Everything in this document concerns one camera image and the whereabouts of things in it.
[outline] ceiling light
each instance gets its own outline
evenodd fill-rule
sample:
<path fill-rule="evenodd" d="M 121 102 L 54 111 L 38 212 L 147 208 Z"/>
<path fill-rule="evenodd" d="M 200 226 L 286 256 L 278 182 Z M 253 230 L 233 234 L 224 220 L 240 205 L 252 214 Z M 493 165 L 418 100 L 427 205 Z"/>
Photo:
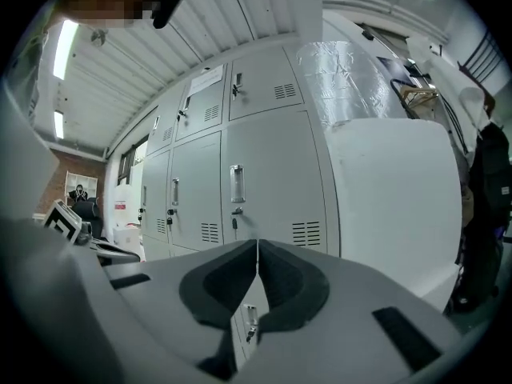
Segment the ceiling light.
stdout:
<path fill-rule="evenodd" d="M 58 37 L 57 52 L 55 53 L 54 76 L 64 79 L 66 75 L 67 58 L 70 55 L 74 35 L 78 24 L 71 20 L 65 20 L 62 24 L 61 35 Z"/>
<path fill-rule="evenodd" d="M 60 111 L 54 111 L 55 136 L 64 139 L 64 114 Z"/>

